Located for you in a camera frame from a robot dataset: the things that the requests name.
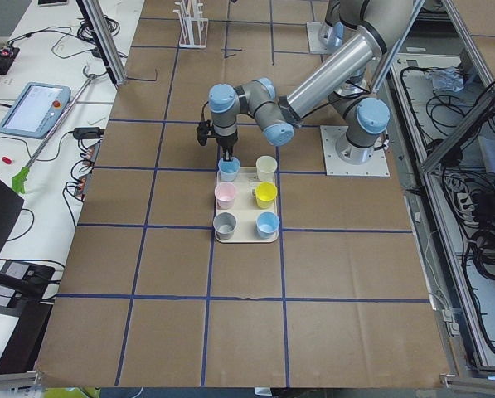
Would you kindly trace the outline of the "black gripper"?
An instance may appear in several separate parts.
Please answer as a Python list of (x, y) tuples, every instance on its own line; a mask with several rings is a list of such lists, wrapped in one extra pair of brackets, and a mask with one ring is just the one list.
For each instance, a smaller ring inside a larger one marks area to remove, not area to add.
[(237, 132), (234, 132), (233, 134), (228, 136), (219, 135), (215, 131), (214, 126), (211, 124), (211, 121), (209, 119), (200, 121), (197, 126), (197, 142), (201, 146), (206, 146), (207, 140), (210, 138), (214, 138), (218, 145), (224, 150), (224, 162), (228, 162), (228, 150), (230, 150), (229, 160), (232, 161), (234, 157), (233, 147), (237, 142)]

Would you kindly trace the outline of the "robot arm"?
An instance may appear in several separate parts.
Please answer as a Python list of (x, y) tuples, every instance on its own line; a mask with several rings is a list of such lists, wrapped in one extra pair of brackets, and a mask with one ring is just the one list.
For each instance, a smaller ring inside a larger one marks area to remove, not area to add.
[(267, 78), (236, 87), (214, 85), (208, 101), (211, 119), (198, 124), (198, 143), (204, 146), (208, 139), (215, 139), (224, 160), (231, 160), (238, 140), (237, 117), (246, 114), (271, 145), (285, 145), (315, 105), (396, 44), (408, 27), (412, 9), (411, 1), (331, 1), (326, 24), (341, 22), (353, 36), (289, 95), (278, 97)]

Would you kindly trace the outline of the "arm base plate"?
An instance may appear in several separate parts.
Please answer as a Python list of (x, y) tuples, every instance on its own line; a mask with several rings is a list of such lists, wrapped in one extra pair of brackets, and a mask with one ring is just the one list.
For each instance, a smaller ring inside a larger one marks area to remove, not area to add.
[(329, 177), (389, 177), (384, 146), (378, 138), (370, 148), (347, 140), (347, 126), (320, 127), (326, 174)]
[(342, 45), (344, 26), (340, 22), (333, 27), (325, 22), (307, 22), (306, 29), (311, 54), (332, 54)]

